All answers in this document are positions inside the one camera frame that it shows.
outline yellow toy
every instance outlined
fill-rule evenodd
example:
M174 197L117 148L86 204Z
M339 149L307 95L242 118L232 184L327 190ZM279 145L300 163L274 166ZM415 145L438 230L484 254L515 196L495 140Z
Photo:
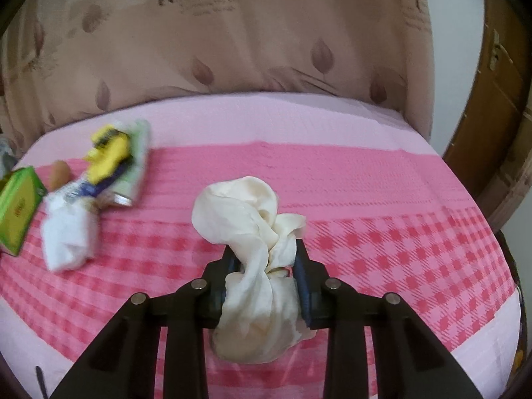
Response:
M90 162L86 178L90 184L97 185L111 177L118 165L129 158L131 147L129 136L111 124L103 126L90 139L93 147L84 158Z

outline black cable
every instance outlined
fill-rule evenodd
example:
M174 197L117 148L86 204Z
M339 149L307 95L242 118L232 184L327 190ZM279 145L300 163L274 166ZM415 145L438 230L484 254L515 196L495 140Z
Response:
M48 393L46 393L43 370L39 366L35 366L35 372L37 373L37 382L39 383L39 388L41 389L43 399L49 399Z

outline wooden door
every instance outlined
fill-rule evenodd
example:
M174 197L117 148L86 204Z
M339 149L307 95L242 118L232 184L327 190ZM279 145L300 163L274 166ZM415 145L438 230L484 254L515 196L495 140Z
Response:
M517 133L530 90L531 60L529 35L509 3L485 0L477 75L444 155L473 198L495 174Z

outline metal screw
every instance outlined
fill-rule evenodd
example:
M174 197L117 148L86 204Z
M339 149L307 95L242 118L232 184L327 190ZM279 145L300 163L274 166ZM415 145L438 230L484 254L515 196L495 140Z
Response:
M203 289L207 286L205 279L194 279L191 283L193 289Z
M341 282L336 278L329 278L325 281L325 286L329 289L339 289Z
M390 304L399 304L401 302L401 298L398 294L389 293L386 295L386 301Z
M135 293L131 296L131 302L133 304L141 304L146 301L146 295L144 293Z

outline door hinge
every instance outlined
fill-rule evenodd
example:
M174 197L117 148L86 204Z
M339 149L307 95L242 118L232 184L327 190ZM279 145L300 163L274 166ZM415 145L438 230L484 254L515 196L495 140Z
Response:
M491 49L491 60L489 61L490 70L495 70L495 68L497 67L497 62L499 61L500 53L505 55L510 64L513 64L512 57L510 57L510 54L508 54L506 48L501 45L501 38L499 37L497 30L493 30L493 48Z

